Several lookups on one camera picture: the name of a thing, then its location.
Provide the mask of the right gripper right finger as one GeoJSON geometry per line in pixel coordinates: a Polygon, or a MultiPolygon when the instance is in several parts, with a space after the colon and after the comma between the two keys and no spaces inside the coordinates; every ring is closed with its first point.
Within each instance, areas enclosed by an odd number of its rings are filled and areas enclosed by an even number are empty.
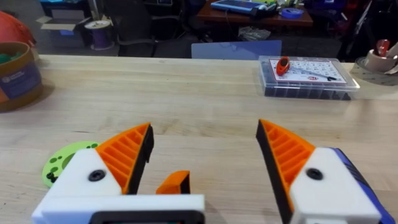
{"type": "Polygon", "coordinates": [[[260,119],[261,148],[283,223],[379,223],[381,212],[330,147],[260,119]]]}

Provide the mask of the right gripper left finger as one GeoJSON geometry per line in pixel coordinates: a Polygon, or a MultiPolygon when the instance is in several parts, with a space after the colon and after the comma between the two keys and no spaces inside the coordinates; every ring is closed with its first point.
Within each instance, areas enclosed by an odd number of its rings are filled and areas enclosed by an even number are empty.
{"type": "Polygon", "coordinates": [[[123,131],[103,143],[81,141],[59,149],[46,162],[46,186],[55,193],[137,194],[154,148],[150,123],[123,131]]]}

